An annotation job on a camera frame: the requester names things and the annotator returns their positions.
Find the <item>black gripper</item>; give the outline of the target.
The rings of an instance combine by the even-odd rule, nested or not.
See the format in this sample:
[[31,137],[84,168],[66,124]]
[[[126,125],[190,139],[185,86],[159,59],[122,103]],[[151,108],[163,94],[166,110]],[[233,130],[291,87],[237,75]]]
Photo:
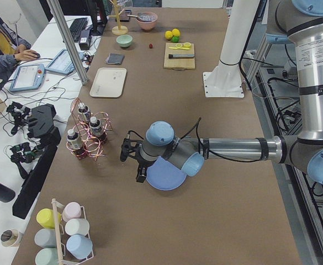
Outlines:
[[136,152],[135,152],[136,160],[139,164],[137,169],[136,181],[138,183],[143,183],[147,178],[147,168],[150,166],[150,161],[147,160],[142,154],[142,142],[136,145]]

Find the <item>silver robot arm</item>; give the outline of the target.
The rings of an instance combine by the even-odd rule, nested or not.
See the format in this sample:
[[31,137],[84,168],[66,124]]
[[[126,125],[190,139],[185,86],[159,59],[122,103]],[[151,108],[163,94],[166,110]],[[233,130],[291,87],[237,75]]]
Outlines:
[[295,46],[302,129],[272,139],[183,140],[164,121],[153,123],[136,145],[138,182],[162,157],[189,176],[211,156],[239,162],[271,160],[291,165],[323,184],[323,1],[269,1],[266,40]]

